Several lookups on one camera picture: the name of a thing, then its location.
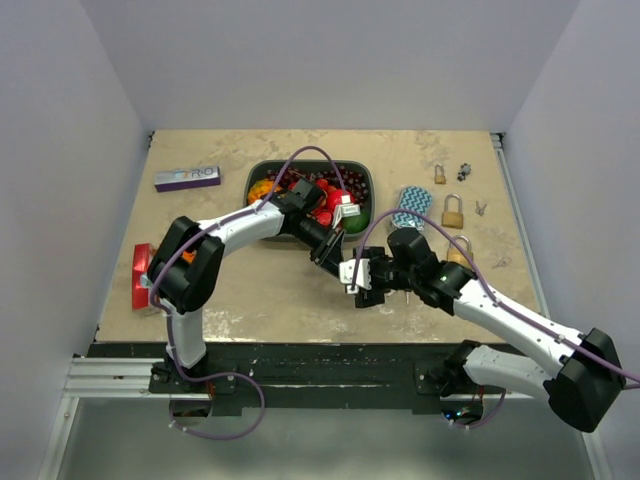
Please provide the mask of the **brass long-shackle padlock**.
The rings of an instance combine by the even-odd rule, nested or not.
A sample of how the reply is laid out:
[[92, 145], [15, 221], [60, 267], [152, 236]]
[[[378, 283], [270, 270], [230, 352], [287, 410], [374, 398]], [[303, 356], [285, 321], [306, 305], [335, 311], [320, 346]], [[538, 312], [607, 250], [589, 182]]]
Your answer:
[[449, 194], [445, 197], [441, 225], [459, 230], [464, 227], [463, 202], [459, 195]]

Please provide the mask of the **silver key set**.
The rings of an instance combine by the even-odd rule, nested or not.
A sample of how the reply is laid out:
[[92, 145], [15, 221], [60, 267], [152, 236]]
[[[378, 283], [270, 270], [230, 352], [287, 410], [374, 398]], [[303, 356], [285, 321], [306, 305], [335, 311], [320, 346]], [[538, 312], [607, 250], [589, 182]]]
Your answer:
[[486, 207], [487, 203], [481, 204], [480, 202], [476, 202], [475, 213], [480, 217], [484, 216]]

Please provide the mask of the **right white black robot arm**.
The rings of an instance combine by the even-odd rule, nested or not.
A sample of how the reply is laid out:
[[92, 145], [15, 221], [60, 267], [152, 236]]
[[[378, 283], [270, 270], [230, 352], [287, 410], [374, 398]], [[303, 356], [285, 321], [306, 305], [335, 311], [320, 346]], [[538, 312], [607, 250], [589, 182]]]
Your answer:
[[386, 248], [367, 248], [339, 266], [339, 279], [365, 308], [391, 290], [411, 291], [426, 305], [474, 323], [515, 348], [509, 354], [465, 341], [445, 366], [445, 385], [459, 393], [495, 386], [546, 402], [569, 426], [596, 430], [626, 380], [615, 344], [549, 320], [484, 283], [479, 274], [440, 260], [414, 228], [392, 232]]

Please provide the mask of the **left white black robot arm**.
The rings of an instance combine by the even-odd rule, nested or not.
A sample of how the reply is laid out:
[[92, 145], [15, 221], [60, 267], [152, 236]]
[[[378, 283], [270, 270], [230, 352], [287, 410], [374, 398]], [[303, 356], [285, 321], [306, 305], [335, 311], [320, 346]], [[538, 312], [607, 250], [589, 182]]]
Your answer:
[[345, 232], [322, 225], [312, 211], [324, 198], [304, 180], [291, 191], [270, 192], [263, 199], [225, 216], [195, 222], [186, 216], [171, 224], [151, 260], [146, 277], [149, 300], [167, 322], [171, 378], [185, 392], [207, 380], [203, 364], [203, 306], [212, 296], [226, 256], [262, 239], [289, 235], [310, 249], [310, 259], [333, 277], [343, 261]]

